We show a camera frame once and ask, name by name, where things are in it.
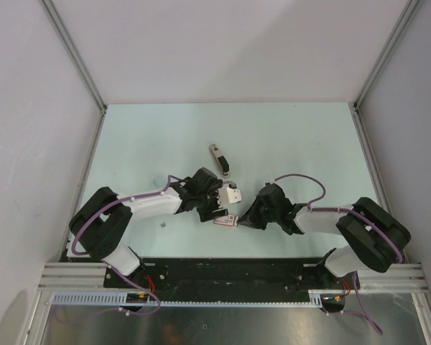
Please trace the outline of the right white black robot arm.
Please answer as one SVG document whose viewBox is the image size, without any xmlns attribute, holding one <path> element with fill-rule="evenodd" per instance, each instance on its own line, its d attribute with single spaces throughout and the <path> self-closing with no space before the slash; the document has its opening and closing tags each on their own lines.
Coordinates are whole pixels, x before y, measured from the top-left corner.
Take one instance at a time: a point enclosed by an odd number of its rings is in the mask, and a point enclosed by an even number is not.
<svg viewBox="0 0 431 345">
<path fill-rule="evenodd" d="M 410 232 L 376 202 L 367 197 L 343 207 L 313 207 L 292 203 L 277 184 L 266 184 L 238 223 L 265 230 L 277 224 L 289 235 L 335 234 L 347 245 L 330 250 L 319 262 L 318 282 L 334 288 L 344 276 L 362 269 L 385 273 L 403 261 Z"/>
</svg>

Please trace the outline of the red white staple box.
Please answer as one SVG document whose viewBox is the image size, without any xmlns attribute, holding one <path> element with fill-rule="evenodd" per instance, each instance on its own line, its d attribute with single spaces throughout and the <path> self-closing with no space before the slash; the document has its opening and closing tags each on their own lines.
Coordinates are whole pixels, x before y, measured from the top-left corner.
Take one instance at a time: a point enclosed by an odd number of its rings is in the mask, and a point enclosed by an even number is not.
<svg viewBox="0 0 431 345">
<path fill-rule="evenodd" d="M 238 226 L 239 217 L 236 215 L 228 214 L 225 216 L 221 216 L 216 218 L 213 223 L 219 226 L 228 226 L 228 227 L 237 227 Z"/>
</svg>

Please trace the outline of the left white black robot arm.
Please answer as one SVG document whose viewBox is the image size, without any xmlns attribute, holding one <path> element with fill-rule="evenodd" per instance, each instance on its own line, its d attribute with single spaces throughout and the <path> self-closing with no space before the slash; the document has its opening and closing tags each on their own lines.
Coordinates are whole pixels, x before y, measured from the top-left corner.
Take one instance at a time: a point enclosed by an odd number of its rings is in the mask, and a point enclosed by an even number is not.
<svg viewBox="0 0 431 345">
<path fill-rule="evenodd" d="M 99 188 L 72 217 L 71 252 L 106 263 L 134 288 L 144 279 L 139 255 L 125 242 L 130 223 L 155 216 L 196 210 L 202 222 L 225 215 L 218 200 L 223 181 L 205 167 L 184 179 L 167 177 L 164 187 L 142 194 L 120 195 L 110 187 Z"/>
</svg>

